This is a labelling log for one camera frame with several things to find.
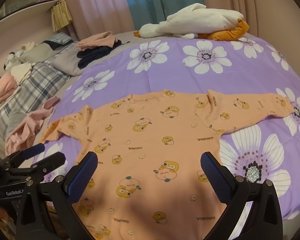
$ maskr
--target orange t-shirt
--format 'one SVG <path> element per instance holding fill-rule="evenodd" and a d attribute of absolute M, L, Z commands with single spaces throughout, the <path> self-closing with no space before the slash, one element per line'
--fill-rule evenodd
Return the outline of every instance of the orange t-shirt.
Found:
<path fill-rule="evenodd" d="M 66 134 L 98 155 L 98 168 L 79 203 L 96 239 L 201 240 L 224 211 L 200 166 L 203 152 L 219 158 L 223 133 L 268 115 L 294 112 L 277 94 L 129 95 L 52 122 L 43 141 Z"/>

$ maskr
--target white plush toy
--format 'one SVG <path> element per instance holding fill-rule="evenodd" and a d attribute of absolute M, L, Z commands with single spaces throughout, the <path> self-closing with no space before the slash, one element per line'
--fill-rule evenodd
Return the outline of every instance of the white plush toy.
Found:
<path fill-rule="evenodd" d="M 207 9 L 195 3 L 167 17 L 159 24 L 146 24 L 139 30 L 142 38 L 154 38 L 172 34 L 175 37 L 193 39 L 199 33 L 215 33 L 233 30 L 238 26 L 238 18 L 243 15 L 237 11 Z"/>

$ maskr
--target t-shirt sleeve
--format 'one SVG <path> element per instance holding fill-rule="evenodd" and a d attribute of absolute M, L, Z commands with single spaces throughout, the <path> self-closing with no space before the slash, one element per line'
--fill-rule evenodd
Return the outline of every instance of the t-shirt sleeve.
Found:
<path fill-rule="evenodd" d="M 222 133 L 254 125 L 267 116 L 286 117 L 294 112 L 288 98 L 278 94 L 225 95 L 208 90 L 209 109 L 201 119 L 209 128 Z"/>
<path fill-rule="evenodd" d="M 44 131 L 41 142 L 56 141 L 62 134 L 77 139 L 81 143 L 86 141 L 89 134 L 89 121 L 93 109 L 85 105 L 78 113 L 70 114 L 51 122 Z"/>

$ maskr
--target gray pillowcase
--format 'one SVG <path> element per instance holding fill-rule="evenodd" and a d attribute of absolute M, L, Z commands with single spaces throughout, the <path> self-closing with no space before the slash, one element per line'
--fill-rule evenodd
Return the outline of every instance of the gray pillowcase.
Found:
<path fill-rule="evenodd" d="M 20 61 L 22 63 L 30 62 L 31 64 L 43 62 L 48 58 L 55 56 L 59 51 L 60 51 L 59 48 L 56 50 L 52 50 L 48 44 L 41 43 L 38 46 L 34 47 L 33 49 L 22 54 L 20 56 Z"/>
<path fill-rule="evenodd" d="M 77 57 L 79 52 L 79 48 L 73 44 L 73 47 L 70 48 L 68 51 L 64 51 L 62 54 L 57 55 L 55 59 L 51 61 L 51 65 L 68 75 L 71 76 L 80 76 L 85 68 L 80 69 L 78 68 L 78 63 L 81 60 Z"/>

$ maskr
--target metal screw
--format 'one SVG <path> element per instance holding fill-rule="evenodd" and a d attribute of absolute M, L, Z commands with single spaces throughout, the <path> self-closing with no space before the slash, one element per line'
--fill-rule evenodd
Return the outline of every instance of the metal screw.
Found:
<path fill-rule="evenodd" d="M 61 181 L 63 181 L 63 178 L 64 177 L 62 175 L 56 176 L 55 181 L 56 182 L 61 182 Z"/>
<path fill-rule="evenodd" d="M 273 182 L 272 182 L 271 180 L 267 179 L 267 180 L 266 180 L 266 184 L 267 184 L 268 186 L 272 186 L 272 185 L 273 185 Z"/>
<path fill-rule="evenodd" d="M 237 182 L 244 182 L 244 178 L 242 176 L 235 176 L 235 180 Z"/>
<path fill-rule="evenodd" d="M 31 186 L 33 184 L 33 180 L 29 180 L 28 182 L 27 182 L 27 186 Z"/>

